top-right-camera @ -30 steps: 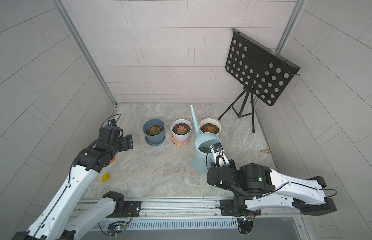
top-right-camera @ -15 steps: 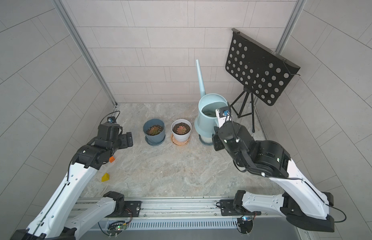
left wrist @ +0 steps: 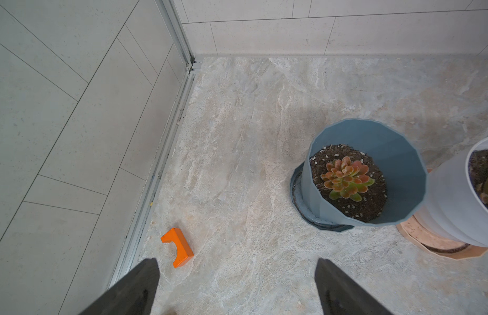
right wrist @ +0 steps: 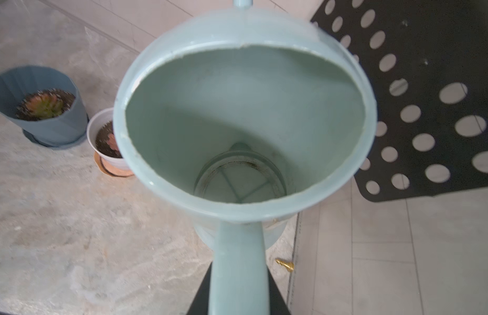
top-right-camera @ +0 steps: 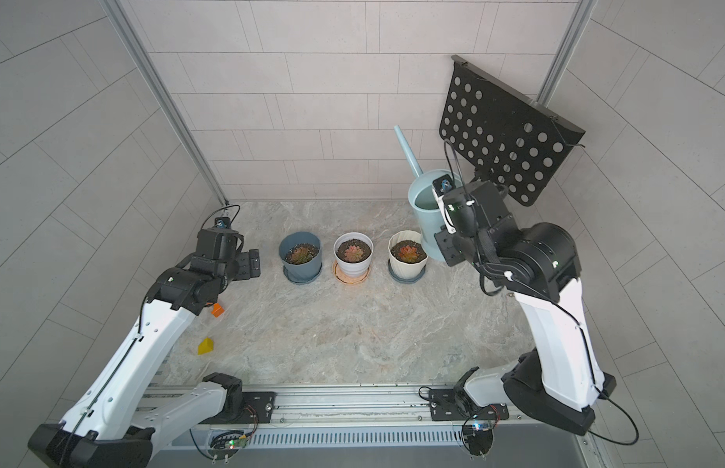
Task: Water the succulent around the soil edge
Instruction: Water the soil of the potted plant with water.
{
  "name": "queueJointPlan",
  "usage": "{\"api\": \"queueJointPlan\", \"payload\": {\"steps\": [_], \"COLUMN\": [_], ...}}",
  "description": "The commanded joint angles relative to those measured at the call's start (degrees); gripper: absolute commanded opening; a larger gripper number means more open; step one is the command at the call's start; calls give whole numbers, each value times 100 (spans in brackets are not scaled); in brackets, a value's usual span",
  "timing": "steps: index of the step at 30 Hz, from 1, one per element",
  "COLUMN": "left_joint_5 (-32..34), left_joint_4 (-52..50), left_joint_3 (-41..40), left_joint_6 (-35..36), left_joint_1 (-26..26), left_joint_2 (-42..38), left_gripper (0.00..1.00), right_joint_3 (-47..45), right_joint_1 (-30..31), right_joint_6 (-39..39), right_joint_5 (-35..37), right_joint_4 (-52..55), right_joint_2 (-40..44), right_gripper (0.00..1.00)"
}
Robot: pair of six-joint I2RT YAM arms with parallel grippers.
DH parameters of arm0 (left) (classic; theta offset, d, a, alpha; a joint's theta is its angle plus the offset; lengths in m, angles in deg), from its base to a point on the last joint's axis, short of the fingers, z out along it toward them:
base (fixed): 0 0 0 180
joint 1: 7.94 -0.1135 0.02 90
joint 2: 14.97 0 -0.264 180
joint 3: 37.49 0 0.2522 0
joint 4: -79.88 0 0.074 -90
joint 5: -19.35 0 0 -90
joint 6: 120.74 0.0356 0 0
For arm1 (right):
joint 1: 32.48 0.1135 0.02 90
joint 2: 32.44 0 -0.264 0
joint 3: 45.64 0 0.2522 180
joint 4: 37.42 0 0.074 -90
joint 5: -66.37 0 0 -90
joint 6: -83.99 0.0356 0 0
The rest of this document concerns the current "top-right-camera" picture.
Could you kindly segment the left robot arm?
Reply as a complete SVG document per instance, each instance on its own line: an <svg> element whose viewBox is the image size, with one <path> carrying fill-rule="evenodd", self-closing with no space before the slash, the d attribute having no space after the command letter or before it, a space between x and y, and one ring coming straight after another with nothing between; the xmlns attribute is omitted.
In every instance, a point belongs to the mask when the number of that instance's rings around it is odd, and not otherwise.
<svg viewBox="0 0 725 468"><path fill-rule="evenodd" d="M206 421L232 423L256 410L240 378L213 372L193 390L146 415L136 408L179 337L235 281L260 275L257 250L228 218L197 235L197 248L164 271L145 294L138 319L94 383L60 422L39 425L28 450L48 467L144 467L177 436Z"/></svg>

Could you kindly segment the light green watering can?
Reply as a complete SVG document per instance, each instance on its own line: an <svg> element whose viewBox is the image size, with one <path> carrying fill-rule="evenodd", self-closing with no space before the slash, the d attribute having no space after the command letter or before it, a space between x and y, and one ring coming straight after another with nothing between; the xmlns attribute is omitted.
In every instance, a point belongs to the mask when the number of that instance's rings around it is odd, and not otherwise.
<svg viewBox="0 0 725 468"><path fill-rule="evenodd" d="M420 244L426 254L434 261L444 262L444 256L436 241L436 235L446 228L446 221L442 216L433 182L439 177L450 175L448 170L433 170L424 172L420 167L407 138L399 126L394 127L401 149L407 158L407 162L415 175L415 180L409 185L407 199L415 213L418 221L422 240Z"/></svg>

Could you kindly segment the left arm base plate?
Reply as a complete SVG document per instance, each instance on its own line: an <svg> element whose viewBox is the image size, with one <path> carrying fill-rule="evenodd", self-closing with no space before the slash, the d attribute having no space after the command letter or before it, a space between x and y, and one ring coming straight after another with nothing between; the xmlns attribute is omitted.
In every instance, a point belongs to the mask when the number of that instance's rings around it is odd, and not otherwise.
<svg viewBox="0 0 725 468"><path fill-rule="evenodd" d="M203 420L202 424L268 424L274 413L276 398L276 392L244 392L241 403L233 404L229 400L225 409Z"/></svg>

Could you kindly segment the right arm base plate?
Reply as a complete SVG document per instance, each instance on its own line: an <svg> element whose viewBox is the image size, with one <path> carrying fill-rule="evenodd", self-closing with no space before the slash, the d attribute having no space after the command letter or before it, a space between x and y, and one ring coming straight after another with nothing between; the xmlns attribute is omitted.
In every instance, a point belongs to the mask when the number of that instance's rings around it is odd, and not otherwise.
<svg viewBox="0 0 725 468"><path fill-rule="evenodd" d="M480 407L465 392L455 389L421 386L418 389L418 396L428 404L433 421L476 418L500 423L510 418L508 407L505 404Z"/></svg>

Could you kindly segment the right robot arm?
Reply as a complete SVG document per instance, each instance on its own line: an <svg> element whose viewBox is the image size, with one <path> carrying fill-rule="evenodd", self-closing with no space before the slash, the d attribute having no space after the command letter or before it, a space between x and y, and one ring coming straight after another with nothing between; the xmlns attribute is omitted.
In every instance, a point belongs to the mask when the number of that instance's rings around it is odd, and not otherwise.
<svg viewBox="0 0 725 468"><path fill-rule="evenodd" d="M518 227L490 181L459 187L444 175L432 187L446 222L435 236L446 263L466 261L482 283L512 293L534 341L516 366L466 372L454 388L456 405L473 417L504 398L533 419L587 434L592 407L610 397L616 380L592 350L574 239L547 222Z"/></svg>

